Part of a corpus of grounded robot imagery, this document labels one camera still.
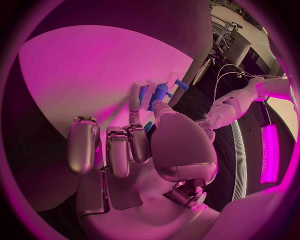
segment magenta light strip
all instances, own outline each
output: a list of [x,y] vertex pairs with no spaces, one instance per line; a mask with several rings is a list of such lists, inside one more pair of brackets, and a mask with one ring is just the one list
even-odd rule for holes
[[262,166],[260,183],[276,183],[279,170],[279,143],[276,126],[261,128]]

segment blue plastic part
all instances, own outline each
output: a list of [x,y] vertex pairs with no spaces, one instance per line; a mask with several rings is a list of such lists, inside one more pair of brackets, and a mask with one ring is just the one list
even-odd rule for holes
[[147,92],[147,89],[148,89],[148,85],[142,86],[140,88],[140,90],[139,90],[139,95],[138,95],[138,98],[139,98],[139,108],[141,108],[141,106],[142,106],[142,101],[143,101],[145,93]]
[[155,92],[152,94],[152,97],[149,101],[149,107],[148,107],[148,111],[153,112],[153,108],[152,108],[152,103],[154,100],[163,100],[164,96],[166,95],[167,91],[168,91],[168,86],[166,83],[160,84],[156,87]]
[[185,83],[183,83],[182,81],[180,81],[179,79],[177,79],[175,81],[175,84],[177,84],[180,88],[182,88],[184,91],[189,89],[189,86],[186,85]]
[[152,128],[152,122],[148,122],[145,126],[144,126],[144,129],[145,129],[145,132],[148,133],[150,131],[150,129]]
[[165,94],[166,94],[169,98],[173,97],[173,94],[172,94],[172,93],[166,92]]

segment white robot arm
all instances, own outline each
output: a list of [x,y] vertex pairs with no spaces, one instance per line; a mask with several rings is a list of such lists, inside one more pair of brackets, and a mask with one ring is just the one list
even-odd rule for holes
[[231,91],[214,101],[204,118],[196,122],[213,142],[215,139],[213,129],[231,124],[248,111],[252,102],[264,101],[267,97],[292,101],[289,81],[280,77],[271,79],[254,77],[246,87]]

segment pink light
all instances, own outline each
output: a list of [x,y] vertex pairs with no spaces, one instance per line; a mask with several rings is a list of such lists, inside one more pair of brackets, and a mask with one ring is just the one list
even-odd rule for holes
[[261,128],[262,166],[260,183],[276,183],[279,170],[279,143],[275,125]]

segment blue object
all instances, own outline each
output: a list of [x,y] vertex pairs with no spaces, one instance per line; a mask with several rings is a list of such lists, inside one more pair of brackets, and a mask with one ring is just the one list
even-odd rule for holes
[[153,112],[153,108],[152,108],[152,103],[154,100],[163,100],[164,96],[166,95],[167,91],[168,91],[168,86],[166,83],[160,84],[156,87],[155,92],[152,94],[152,97],[149,101],[149,107],[148,107],[148,111]]
[[145,126],[144,126],[144,129],[145,129],[145,132],[148,133],[150,131],[150,129],[152,128],[152,122],[148,122]]
[[166,94],[169,98],[173,97],[173,94],[172,94],[172,93],[166,92],[165,94]]
[[185,83],[183,83],[182,81],[180,81],[179,79],[177,79],[175,81],[175,84],[177,84],[180,88],[182,88],[184,91],[189,89],[189,86],[186,85]]
[[147,92],[147,89],[148,89],[148,85],[142,86],[140,88],[140,90],[139,90],[139,95],[138,95],[138,98],[139,98],[139,108],[141,108],[141,106],[142,106],[142,101],[143,101],[145,93]]

